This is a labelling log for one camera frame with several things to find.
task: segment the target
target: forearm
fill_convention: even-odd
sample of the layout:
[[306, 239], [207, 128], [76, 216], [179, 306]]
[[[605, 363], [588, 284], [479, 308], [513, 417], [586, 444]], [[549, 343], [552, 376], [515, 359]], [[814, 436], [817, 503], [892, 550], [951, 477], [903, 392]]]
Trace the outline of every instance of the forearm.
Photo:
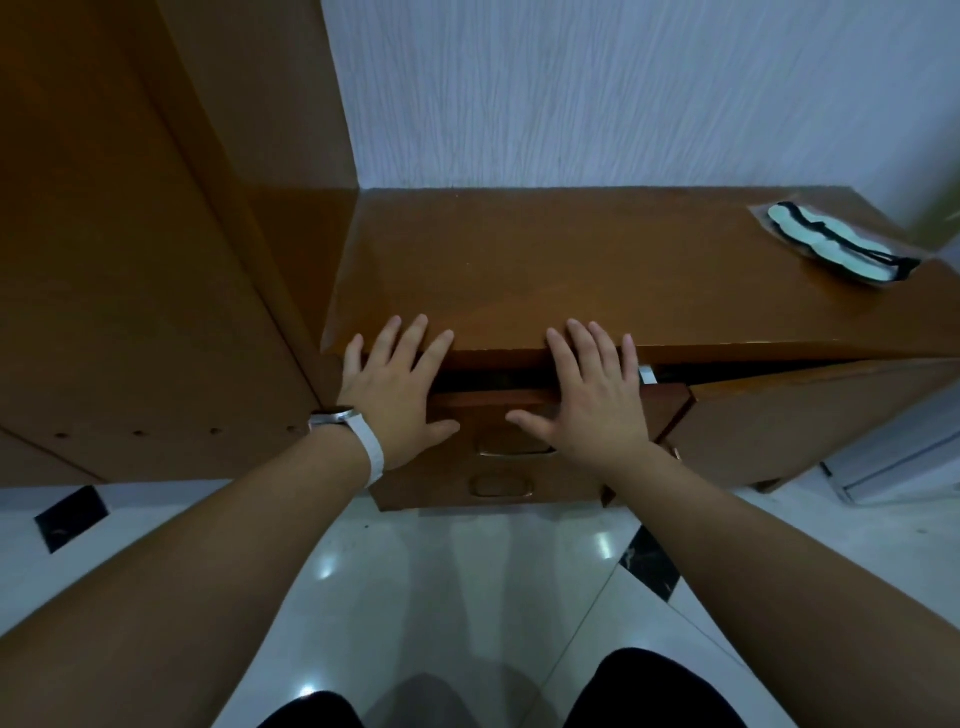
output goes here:
[[0, 642], [5, 725], [208, 726], [369, 470], [321, 428], [104, 563]]
[[798, 723], [947, 725], [960, 715], [960, 633], [925, 607], [653, 446], [615, 478]]

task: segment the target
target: hand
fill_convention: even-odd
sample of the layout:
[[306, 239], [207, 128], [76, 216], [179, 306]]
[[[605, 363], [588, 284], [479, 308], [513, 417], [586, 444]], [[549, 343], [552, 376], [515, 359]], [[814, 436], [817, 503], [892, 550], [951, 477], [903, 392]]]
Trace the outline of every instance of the hand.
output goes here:
[[560, 416], [547, 420], [523, 410], [507, 413], [507, 421], [556, 448], [570, 460], [604, 477], [622, 473], [649, 446], [647, 423], [640, 403], [636, 347], [623, 337], [623, 365], [610, 336], [591, 323], [566, 322], [580, 363], [553, 328], [547, 344], [557, 363], [563, 403]]
[[400, 337], [394, 352], [400, 317], [392, 318], [377, 336], [364, 368], [360, 366], [363, 336], [354, 336], [344, 354], [344, 383], [337, 404], [360, 410], [380, 441], [386, 470], [406, 465], [460, 429], [454, 420], [426, 423], [426, 396], [453, 343], [453, 331], [444, 331], [414, 368], [426, 325], [421, 314]]

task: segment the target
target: drawer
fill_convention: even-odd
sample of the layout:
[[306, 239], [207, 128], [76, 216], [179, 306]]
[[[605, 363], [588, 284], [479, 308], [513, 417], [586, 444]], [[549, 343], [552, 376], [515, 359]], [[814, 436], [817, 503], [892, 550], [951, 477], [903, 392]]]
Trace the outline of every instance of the drawer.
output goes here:
[[[660, 433], [689, 400], [685, 387], [642, 390], [648, 428]], [[545, 443], [504, 420], [511, 409], [543, 417], [559, 411], [556, 390], [444, 393], [431, 397], [429, 421], [454, 419], [460, 431], [414, 462], [386, 473], [371, 492], [380, 510], [517, 503], [599, 501], [603, 483]]]

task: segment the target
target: black pants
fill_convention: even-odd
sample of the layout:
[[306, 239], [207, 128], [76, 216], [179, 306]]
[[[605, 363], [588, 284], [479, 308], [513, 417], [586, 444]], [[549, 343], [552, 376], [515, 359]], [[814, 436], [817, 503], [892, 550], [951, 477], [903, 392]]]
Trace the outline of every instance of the black pants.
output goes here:
[[[673, 660], [627, 647], [609, 655], [577, 698], [564, 728], [709, 725], [746, 728], [730, 703]], [[260, 728], [363, 728], [347, 700], [314, 692], [288, 703]]]

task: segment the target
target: smartwatch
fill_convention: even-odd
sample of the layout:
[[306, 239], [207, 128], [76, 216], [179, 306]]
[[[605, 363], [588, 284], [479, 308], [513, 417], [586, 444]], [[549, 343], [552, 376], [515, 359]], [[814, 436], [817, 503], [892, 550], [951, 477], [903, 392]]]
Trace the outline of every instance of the smartwatch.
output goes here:
[[373, 430], [363, 419], [359, 410], [353, 407], [333, 407], [331, 409], [318, 409], [310, 415], [307, 422], [312, 431], [314, 427], [321, 425], [346, 425], [360, 438], [360, 444], [367, 451], [370, 458], [370, 480], [367, 481], [365, 488], [370, 488], [373, 483], [383, 476], [383, 448], [380, 447], [380, 441], [376, 439]]

